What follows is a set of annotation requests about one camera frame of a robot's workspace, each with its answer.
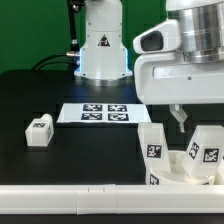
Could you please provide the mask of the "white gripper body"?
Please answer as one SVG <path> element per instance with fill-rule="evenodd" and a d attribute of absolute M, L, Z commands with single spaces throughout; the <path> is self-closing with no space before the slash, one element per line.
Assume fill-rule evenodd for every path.
<path fill-rule="evenodd" d="M 178 52 L 141 55 L 135 86 L 146 105 L 224 103 L 224 61 L 186 63 Z"/>

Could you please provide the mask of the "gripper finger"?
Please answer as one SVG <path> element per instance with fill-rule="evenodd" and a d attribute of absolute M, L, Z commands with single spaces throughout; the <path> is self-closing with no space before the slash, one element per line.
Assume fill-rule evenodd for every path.
<path fill-rule="evenodd" d="M 188 118 L 188 115 L 184 111 L 183 106 L 180 104 L 172 104 L 169 106 L 169 110 L 171 114 L 174 116 L 174 118 L 179 122 L 180 131 L 184 133 L 185 132 L 184 123 Z"/>

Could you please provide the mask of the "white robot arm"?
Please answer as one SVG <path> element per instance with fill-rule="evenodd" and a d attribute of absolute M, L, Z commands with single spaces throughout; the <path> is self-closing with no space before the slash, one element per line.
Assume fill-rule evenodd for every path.
<path fill-rule="evenodd" d="M 167 105 L 180 122 L 184 104 L 224 103 L 224 0 L 166 0 L 164 22 L 133 40 L 139 55 L 127 68 L 120 0 L 84 0 L 86 41 L 80 49 L 81 81 L 96 86 L 135 78 L 145 105 Z"/>

